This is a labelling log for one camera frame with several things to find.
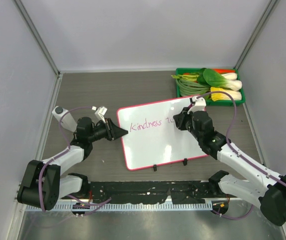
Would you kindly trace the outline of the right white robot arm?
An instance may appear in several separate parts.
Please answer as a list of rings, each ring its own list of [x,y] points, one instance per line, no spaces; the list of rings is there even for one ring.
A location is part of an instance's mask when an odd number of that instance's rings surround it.
[[[188,107],[173,117],[176,127],[188,131],[207,155],[241,174],[245,180],[219,171],[209,179],[209,193],[240,198],[260,209],[271,223],[282,226],[286,222],[286,175],[280,175],[258,163],[214,129],[212,119],[205,111],[192,112]]]

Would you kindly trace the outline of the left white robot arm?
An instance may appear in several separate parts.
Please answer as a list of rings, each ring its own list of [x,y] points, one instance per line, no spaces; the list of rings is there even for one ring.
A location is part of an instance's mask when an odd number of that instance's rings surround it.
[[[66,177],[61,177],[62,174],[90,155],[93,142],[101,139],[114,141],[127,134],[127,130],[118,127],[109,118],[97,123],[93,123],[89,117],[78,119],[70,146],[51,158],[28,163],[17,201],[49,211],[59,199],[68,195],[85,199],[89,193],[88,178],[78,173],[70,173]]]

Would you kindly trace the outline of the pink framed whiteboard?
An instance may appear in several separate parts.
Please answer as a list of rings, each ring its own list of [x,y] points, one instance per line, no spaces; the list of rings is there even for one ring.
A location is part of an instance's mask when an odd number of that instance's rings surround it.
[[[117,110],[125,165],[135,171],[205,157],[197,140],[179,130],[173,119],[190,105],[188,97],[123,107]]]

